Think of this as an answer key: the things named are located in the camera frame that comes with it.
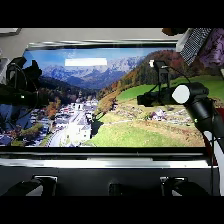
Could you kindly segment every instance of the computer screen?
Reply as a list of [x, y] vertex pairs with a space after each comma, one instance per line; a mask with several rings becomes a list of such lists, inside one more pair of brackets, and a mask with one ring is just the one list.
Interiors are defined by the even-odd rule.
[[[165, 61], [179, 71], [169, 70], [171, 86], [187, 83], [181, 75], [185, 74], [191, 82], [201, 82], [209, 89], [216, 107], [224, 106], [220, 70], [205, 68], [199, 61], [187, 66], [175, 46], [27, 49], [23, 56], [27, 60], [23, 68], [35, 60], [42, 70], [38, 93], [47, 94], [49, 104], [32, 108], [17, 123], [8, 123], [1, 130], [0, 145], [204, 146], [203, 136], [182, 105], [137, 104], [137, 96], [158, 82], [150, 60]], [[0, 105], [0, 109], [15, 110], [9, 105]], [[20, 108], [19, 113], [26, 111]]]

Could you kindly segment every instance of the purple fabric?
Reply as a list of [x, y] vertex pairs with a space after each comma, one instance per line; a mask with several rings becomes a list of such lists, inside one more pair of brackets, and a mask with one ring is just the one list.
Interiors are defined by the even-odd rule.
[[199, 54], [205, 67], [219, 67], [224, 64], [224, 29], [214, 28], [208, 37], [205, 47]]

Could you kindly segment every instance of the striped fabric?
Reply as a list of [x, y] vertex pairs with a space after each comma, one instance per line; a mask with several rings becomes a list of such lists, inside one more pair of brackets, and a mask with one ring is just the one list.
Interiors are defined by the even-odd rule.
[[184, 58], [184, 61], [188, 65], [191, 65], [194, 61], [211, 31], [212, 28], [195, 28], [192, 31], [190, 37], [184, 45], [183, 50], [180, 52], [181, 56]]

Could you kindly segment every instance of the white search bar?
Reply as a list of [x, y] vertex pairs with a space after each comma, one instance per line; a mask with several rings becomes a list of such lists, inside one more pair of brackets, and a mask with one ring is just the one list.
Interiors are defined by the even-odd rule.
[[107, 65], [106, 58], [76, 58], [65, 59], [65, 66], [96, 66]]

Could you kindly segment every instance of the blue sky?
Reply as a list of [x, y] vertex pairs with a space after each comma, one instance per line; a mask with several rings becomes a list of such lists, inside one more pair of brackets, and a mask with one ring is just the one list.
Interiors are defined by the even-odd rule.
[[34, 50], [25, 51], [24, 57], [27, 59], [25, 67], [31, 65], [32, 60], [36, 60], [41, 69], [50, 65], [64, 66], [65, 59], [68, 58], [106, 58], [107, 60], [146, 56], [158, 50], [174, 48], [94, 48], [94, 49], [57, 49], [57, 50]]

